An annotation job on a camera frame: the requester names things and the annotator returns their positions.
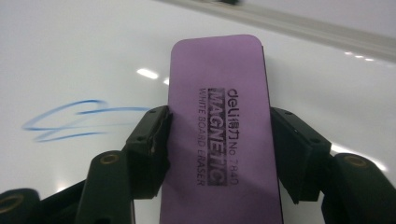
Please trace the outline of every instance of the blue marker scribble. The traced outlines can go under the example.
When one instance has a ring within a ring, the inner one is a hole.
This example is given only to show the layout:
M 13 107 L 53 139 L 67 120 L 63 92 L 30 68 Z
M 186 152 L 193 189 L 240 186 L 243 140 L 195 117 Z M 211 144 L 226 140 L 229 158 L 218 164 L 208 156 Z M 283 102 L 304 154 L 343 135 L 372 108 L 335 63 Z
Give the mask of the blue marker scribble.
M 65 124 L 55 126 L 55 127 L 46 127 L 40 126 L 37 123 L 43 122 L 46 119 L 49 119 L 52 116 L 60 116 L 61 113 L 67 113 L 68 110 L 71 109 L 78 109 L 78 106 L 82 105 L 91 105 L 94 107 L 92 110 L 82 110 L 78 112 L 73 112 L 73 119 Z M 91 131 L 91 132 L 83 132 L 80 131 L 84 128 L 92 128 L 92 127 L 101 127 L 101 126 L 119 126 L 119 125 L 126 125 L 130 123 L 113 123 L 113 124 L 104 124 L 104 125 L 82 125 L 84 121 L 88 119 L 92 119 L 96 115 L 106 114 L 110 112 L 121 112 L 121 111 L 148 111 L 149 108 L 147 107 L 107 107 L 107 103 L 101 100 L 86 100 L 86 101 L 78 101 L 68 105 L 62 105 L 57 108 L 51 109 L 22 125 L 22 128 L 26 131 L 32 132 L 42 132 L 38 137 L 35 138 L 37 142 L 50 142 L 50 141 L 57 141 L 63 140 L 67 138 L 73 137 L 81 137 L 87 135 L 94 135 L 94 134 L 104 134 L 106 132 L 99 132 L 99 131 Z M 65 131 L 72 130 L 72 133 L 65 133 Z

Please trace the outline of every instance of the magnetic eraser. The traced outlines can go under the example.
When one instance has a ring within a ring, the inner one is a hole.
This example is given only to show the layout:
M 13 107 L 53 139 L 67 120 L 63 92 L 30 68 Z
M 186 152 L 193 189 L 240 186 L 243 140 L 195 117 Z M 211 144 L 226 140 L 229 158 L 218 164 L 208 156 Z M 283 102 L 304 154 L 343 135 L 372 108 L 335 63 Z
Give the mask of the magnetic eraser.
M 262 43 L 182 40 L 171 56 L 162 224 L 282 223 Z

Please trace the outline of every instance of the purple eraser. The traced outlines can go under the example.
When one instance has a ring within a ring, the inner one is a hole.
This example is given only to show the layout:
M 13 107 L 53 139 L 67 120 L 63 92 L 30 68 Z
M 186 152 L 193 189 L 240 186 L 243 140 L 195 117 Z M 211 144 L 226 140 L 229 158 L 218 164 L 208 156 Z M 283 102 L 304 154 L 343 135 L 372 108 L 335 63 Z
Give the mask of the purple eraser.
M 282 223 L 262 43 L 182 40 L 172 51 L 173 113 L 162 224 Z

